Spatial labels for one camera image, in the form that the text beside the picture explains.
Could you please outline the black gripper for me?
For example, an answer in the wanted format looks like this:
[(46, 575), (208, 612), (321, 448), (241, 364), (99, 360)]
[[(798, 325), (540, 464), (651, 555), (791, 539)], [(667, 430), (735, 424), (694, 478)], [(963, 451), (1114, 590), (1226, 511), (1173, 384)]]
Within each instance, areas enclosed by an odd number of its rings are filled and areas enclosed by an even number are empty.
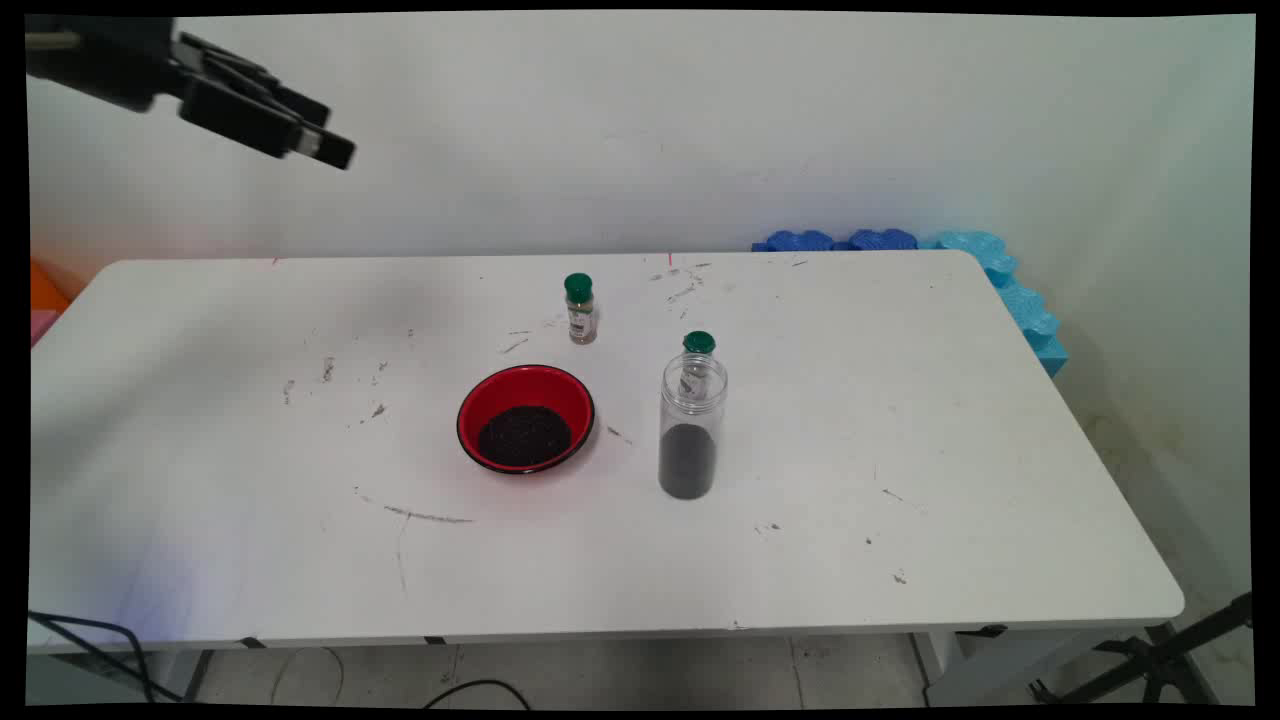
[[(146, 113), (182, 81), (172, 45), (177, 18), (27, 15), (26, 72), (131, 111)], [(297, 154), (340, 170), (357, 145), (325, 129), (330, 108), (265, 67), (179, 32), (175, 63), (191, 79), (179, 117), (271, 158)]]

